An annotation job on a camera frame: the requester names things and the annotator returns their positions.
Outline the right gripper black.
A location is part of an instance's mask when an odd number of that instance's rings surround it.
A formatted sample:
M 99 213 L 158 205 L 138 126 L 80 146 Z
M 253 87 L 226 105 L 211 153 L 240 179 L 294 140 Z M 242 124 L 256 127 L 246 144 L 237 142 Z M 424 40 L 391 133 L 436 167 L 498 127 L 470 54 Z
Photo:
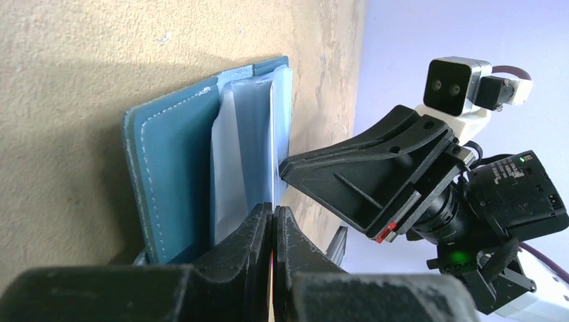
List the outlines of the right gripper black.
M 444 121 L 397 105 L 350 139 L 288 157 L 279 174 L 378 243 L 450 243 L 468 226 L 454 179 L 475 161 L 453 142 Z

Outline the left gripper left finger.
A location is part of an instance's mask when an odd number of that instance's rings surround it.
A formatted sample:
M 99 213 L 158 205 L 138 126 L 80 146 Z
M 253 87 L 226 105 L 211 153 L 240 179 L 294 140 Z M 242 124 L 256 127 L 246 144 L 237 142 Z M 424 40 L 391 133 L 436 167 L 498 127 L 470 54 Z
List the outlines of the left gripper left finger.
M 190 264 L 28 270 L 1 296 L 1 320 L 267 321 L 271 217 L 256 205 Z

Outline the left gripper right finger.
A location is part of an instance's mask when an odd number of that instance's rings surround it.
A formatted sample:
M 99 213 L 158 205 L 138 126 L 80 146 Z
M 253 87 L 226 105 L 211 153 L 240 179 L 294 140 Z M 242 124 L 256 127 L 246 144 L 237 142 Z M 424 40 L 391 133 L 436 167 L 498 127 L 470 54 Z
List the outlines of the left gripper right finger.
M 272 218 L 275 321 L 478 321 L 448 275 L 349 274 L 300 230 L 289 207 Z

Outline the white credit card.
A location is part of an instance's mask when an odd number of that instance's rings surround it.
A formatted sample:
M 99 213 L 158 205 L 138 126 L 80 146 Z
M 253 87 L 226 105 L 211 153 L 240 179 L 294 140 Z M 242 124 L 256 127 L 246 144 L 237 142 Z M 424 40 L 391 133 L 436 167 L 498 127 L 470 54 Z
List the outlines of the white credit card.
M 211 128 L 211 243 L 232 234 L 248 214 L 234 91 L 225 89 Z

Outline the blue card holder wallet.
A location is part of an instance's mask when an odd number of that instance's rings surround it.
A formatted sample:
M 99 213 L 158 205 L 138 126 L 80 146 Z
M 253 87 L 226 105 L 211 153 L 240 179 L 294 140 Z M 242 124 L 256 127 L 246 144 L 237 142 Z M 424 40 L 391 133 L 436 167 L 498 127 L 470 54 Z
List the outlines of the blue card holder wallet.
M 287 56 L 225 70 L 128 110 L 122 135 L 145 246 L 135 265 L 184 264 L 210 248 L 211 128 L 234 91 L 248 213 L 278 205 L 289 154 L 293 70 Z

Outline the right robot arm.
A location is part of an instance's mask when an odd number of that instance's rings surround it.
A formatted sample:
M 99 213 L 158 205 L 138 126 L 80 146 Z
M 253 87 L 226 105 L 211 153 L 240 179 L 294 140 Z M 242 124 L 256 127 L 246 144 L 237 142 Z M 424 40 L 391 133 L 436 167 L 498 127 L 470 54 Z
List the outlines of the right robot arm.
M 568 303 L 546 296 L 521 251 L 568 227 L 565 204 L 531 150 L 478 151 L 445 121 L 398 105 L 353 138 L 287 157 L 279 174 L 371 240 L 434 244 L 428 267 L 459 279 L 481 313 L 567 321 Z M 530 299 L 544 304 L 535 315 Z

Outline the aluminium frame rail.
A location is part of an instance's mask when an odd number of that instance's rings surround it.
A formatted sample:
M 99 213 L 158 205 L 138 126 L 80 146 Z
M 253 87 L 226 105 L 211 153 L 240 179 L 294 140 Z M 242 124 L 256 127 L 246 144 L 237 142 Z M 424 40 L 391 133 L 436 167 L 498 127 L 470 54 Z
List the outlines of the aluminium frame rail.
M 325 255 L 336 266 L 341 266 L 346 253 L 346 243 L 348 238 L 348 228 L 339 226 L 331 243 L 329 244 Z

